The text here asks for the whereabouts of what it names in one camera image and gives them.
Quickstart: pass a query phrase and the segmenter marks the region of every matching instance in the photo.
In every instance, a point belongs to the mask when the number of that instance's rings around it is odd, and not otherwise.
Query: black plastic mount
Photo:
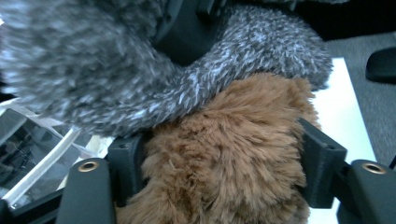
[[[302,166],[307,183],[302,194],[312,208],[331,208],[332,177],[342,169],[347,150],[305,119],[300,123],[304,127]]]
[[[226,0],[168,0],[153,46],[174,63],[189,65],[215,43]]]
[[[334,197],[341,205],[340,224],[388,224],[396,220],[396,173],[374,161],[344,162],[347,151],[315,126],[304,127],[302,165],[306,201],[314,208],[330,208]],[[116,223],[113,202],[126,199],[145,186],[141,165],[149,133],[118,138],[109,147],[107,160],[87,159],[70,170],[64,191],[10,211],[0,201],[0,223]]]

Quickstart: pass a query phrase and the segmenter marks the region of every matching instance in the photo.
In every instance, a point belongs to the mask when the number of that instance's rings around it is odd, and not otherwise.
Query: brass ring
[[[370,162],[364,163],[362,165],[362,167],[365,170],[367,170],[371,173],[377,174],[377,175],[384,175],[387,172],[384,168],[380,167],[379,165],[376,165],[376,164],[370,163]]]
[[[78,170],[80,172],[89,172],[89,171],[96,169],[98,166],[99,166],[99,163],[97,163],[96,161],[87,161],[87,162],[81,164],[78,167]]]

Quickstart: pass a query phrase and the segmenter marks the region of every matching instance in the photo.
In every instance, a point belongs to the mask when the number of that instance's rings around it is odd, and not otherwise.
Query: white surface
[[[332,63],[334,68],[329,89],[318,91],[312,101],[318,111],[322,131],[348,150],[346,162],[357,159],[375,161],[347,65],[343,58],[333,59]],[[338,205],[338,200],[334,200],[332,209],[311,209],[309,224],[338,223]]]

